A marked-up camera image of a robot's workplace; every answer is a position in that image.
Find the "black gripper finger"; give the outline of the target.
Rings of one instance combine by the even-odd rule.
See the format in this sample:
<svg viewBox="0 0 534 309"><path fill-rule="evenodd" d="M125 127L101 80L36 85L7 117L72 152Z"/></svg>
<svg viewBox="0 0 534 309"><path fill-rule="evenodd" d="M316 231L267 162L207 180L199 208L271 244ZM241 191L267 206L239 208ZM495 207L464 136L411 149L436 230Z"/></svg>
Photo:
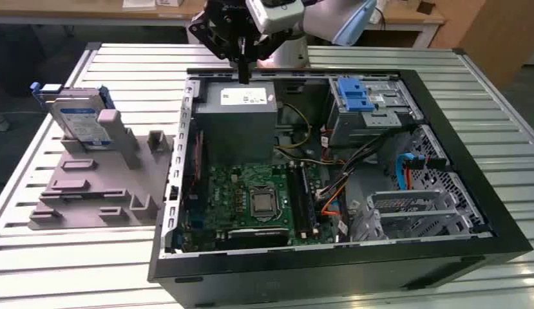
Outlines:
<svg viewBox="0 0 534 309"><path fill-rule="evenodd" d="M188 30L197 41L220 60L228 60L237 70L237 81L245 83L245 57L236 19L228 14L200 12L191 20Z"/></svg>
<svg viewBox="0 0 534 309"><path fill-rule="evenodd" d="M249 82L251 68L249 66L257 60L265 60L273 51L280 47L284 41L292 36L292 30L285 29L280 32L269 34L260 39L260 33L249 30L245 33L244 40L244 84Z"/></svg>

